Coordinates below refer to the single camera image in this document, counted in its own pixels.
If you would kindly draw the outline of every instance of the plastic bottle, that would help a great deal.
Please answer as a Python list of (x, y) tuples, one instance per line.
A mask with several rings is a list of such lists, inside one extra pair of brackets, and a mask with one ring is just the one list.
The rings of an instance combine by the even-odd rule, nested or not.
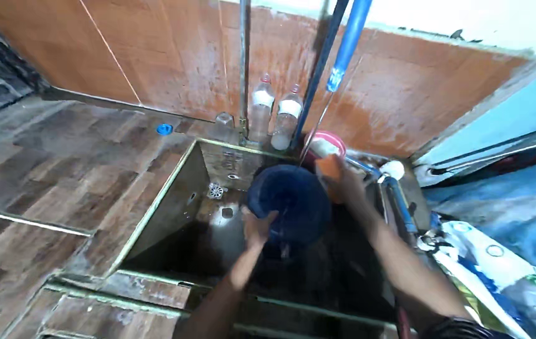
[(302, 112), (303, 101), (297, 95), (299, 85), (293, 85), (291, 92), (287, 94), (278, 104), (278, 115), (276, 115), (276, 127), (272, 132), (272, 147), (276, 150), (286, 150), (291, 143), (291, 137), (297, 127), (297, 118)]
[(268, 124), (272, 117), (274, 90), (270, 85), (270, 75), (264, 74), (259, 85), (251, 94), (253, 105), (249, 112), (249, 140), (263, 143), (268, 137)]
[(236, 144), (238, 138), (234, 128), (234, 119), (227, 112), (221, 112), (215, 116), (215, 124), (211, 130), (211, 136), (214, 139), (224, 141), (226, 143)]

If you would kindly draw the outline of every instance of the dark water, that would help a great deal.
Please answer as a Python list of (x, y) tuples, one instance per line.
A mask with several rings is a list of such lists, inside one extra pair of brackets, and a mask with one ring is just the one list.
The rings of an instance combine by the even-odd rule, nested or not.
[[(263, 255), (249, 292), (392, 321), (393, 308), (383, 297), (384, 277), (370, 244), (344, 207), (333, 206), (332, 213), (325, 234), (292, 258)], [(211, 232), (209, 224), (191, 221), (123, 267), (213, 285), (229, 267), (222, 266), (220, 253), (211, 247)]]

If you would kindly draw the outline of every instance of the blue tarp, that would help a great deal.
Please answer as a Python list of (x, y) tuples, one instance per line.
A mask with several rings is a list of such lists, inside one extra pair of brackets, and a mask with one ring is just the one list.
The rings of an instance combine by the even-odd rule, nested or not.
[(434, 211), (472, 224), (536, 266), (536, 165), (423, 192)]

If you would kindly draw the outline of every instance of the white wall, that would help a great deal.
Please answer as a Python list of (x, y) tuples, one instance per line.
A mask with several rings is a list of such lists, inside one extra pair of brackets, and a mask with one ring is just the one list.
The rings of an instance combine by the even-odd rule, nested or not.
[[(238, 0), (227, 0), (238, 3)], [(332, 13), (336, 0), (250, 0), (276, 12), (319, 18), (326, 3)], [(353, 1), (347, 6), (352, 8)], [(451, 35), (463, 29), (466, 40), (510, 50), (536, 53), (536, 1), (531, 0), (373, 0), (367, 27), (397, 28)]]
[[(461, 154), (536, 131), (536, 79), (513, 94), (505, 102), (450, 136), (419, 158), (415, 164), (436, 164)], [(454, 165), (467, 160), (495, 154), (509, 145), (449, 162)]]

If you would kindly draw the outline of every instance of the metal drain cover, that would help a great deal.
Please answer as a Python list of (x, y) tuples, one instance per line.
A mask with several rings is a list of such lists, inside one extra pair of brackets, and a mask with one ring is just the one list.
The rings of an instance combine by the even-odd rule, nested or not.
[(216, 183), (209, 184), (209, 192), (207, 196), (212, 199), (221, 199), (224, 194), (224, 189)]

